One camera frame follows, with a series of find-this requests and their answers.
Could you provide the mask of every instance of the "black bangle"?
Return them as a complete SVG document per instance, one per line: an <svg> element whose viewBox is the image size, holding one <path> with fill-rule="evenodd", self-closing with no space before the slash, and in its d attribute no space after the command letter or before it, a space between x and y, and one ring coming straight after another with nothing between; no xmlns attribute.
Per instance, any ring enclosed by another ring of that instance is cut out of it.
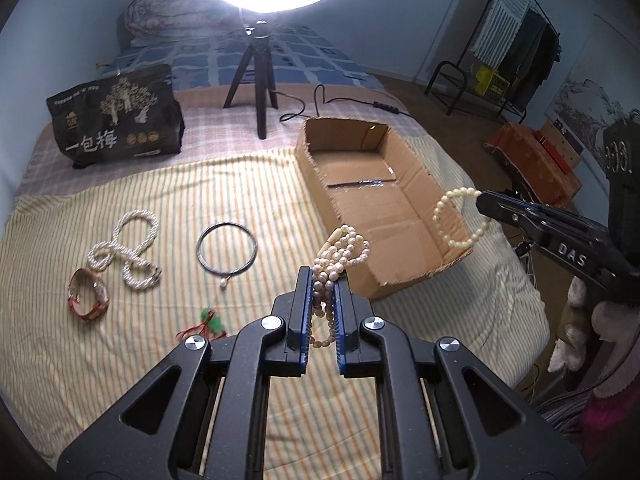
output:
<svg viewBox="0 0 640 480"><path fill-rule="evenodd" d="M223 227L223 226L237 227L238 229L240 229L240 230L244 231L245 233L247 233L249 235L249 238L251 238L251 241L254 243L254 252L252 253L251 257L249 257L248 261L242 267L238 267L237 269L233 269L233 270L214 269L213 267L211 267L207 263L207 261L204 259L204 256L202 256L202 242L203 242L204 238L210 232L215 231L219 227ZM238 274L242 274L243 272L245 272L249 267L251 267L254 264L255 257L258 254L258 241L255 239L254 234L251 231L249 231L249 229L246 228L245 226L243 226L242 224L237 224L235 222L220 222L218 224L213 224L213 225L207 227L206 229L204 229L204 231L200 235L200 238L198 238L198 244L196 245L196 254L198 256L198 261L200 262L201 266L203 266L211 274L215 274L216 276L221 276L222 277L222 279L220 280L220 287L221 288L225 288L227 283L228 283L228 279L229 278L231 278L232 276L237 276Z"/></svg>

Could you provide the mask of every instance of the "black snack bag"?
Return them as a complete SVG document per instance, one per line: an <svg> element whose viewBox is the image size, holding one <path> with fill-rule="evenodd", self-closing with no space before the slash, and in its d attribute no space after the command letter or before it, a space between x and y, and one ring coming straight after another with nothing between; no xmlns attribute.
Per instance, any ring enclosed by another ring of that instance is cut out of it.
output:
<svg viewBox="0 0 640 480"><path fill-rule="evenodd" d="M180 153L184 121L167 64L75 86L47 107L58 147L75 168Z"/></svg>

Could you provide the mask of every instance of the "screw head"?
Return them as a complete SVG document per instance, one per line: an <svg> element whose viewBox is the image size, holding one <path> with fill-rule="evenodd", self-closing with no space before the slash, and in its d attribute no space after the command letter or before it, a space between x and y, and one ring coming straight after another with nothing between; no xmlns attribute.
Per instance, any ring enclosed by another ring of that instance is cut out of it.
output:
<svg viewBox="0 0 640 480"><path fill-rule="evenodd" d="M385 325L385 320L378 316L367 317L364 326L369 330L380 330Z"/></svg>
<svg viewBox="0 0 640 480"><path fill-rule="evenodd" d="M440 348L442 348L445 352L455 352L460 348L460 341L458 341L455 337L443 337L440 340Z"/></svg>
<svg viewBox="0 0 640 480"><path fill-rule="evenodd" d="M187 341L184 342L184 345L189 350L200 350L206 344L207 340L201 335L191 335L187 338Z"/></svg>
<svg viewBox="0 0 640 480"><path fill-rule="evenodd" d="M260 324L265 330L276 330L282 325L282 320L278 316L267 316L262 318Z"/></svg>

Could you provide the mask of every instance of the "twisted pearl necklace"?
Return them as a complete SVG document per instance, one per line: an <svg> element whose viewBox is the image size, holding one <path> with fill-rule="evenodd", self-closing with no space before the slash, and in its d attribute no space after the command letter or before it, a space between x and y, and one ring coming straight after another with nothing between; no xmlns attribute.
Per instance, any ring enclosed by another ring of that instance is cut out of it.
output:
<svg viewBox="0 0 640 480"><path fill-rule="evenodd" d="M124 225L133 220L134 218L142 218L151 224L149 234L135 249L128 248L119 243L118 238ZM158 227L160 222L158 217L151 211L146 209L134 209L126 213L113 229L111 234L111 240L107 242L100 242L95 244L86 256L87 265L89 268L102 272L109 267L116 254L123 257L126 262L122 267L122 277L124 282L135 290L142 290L155 285L160 280L161 269L156 264L153 264L144 258L140 258L140 254L146 250L158 236ZM106 252L106 256L98 259L100 253ZM144 278L143 280L135 280L131 275L131 266L135 265L143 269L148 269L151 272L151 276Z"/></svg>
<svg viewBox="0 0 640 480"><path fill-rule="evenodd" d="M370 243L356 229L347 224L336 229L318 251L314 265L313 306L314 314L325 317L329 323L329 337L324 340L309 338L313 348L327 347L335 341L334 283L349 267L366 263L370 254Z"/></svg>
<svg viewBox="0 0 640 480"><path fill-rule="evenodd" d="M446 243L451 249L468 249L475 245L482 236L487 232L489 225L491 223L491 218L488 216L484 217L484 222L482 225L473 233L466 241L457 242L451 239L450 235L444 234L442 230L442 224L440 222L440 214L444 211L445 204L449 202L453 198L460 198L465 196L470 196L473 198L478 198L482 195L481 191L474 189L472 187L461 187L460 189L454 189L452 191L447 191L441 199L436 204L436 209L433 210L433 223L436 225L436 229L438 230L438 234L442 236L442 240Z"/></svg>

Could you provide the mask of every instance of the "pink fabric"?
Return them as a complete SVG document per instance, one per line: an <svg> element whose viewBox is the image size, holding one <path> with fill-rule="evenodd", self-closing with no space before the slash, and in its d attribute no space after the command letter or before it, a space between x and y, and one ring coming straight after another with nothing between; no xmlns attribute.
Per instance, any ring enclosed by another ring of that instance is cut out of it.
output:
<svg viewBox="0 0 640 480"><path fill-rule="evenodd" d="M605 399L591 396L582 412L582 454L587 462L592 462L605 449L639 399L640 374L614 396Z"/></svg>

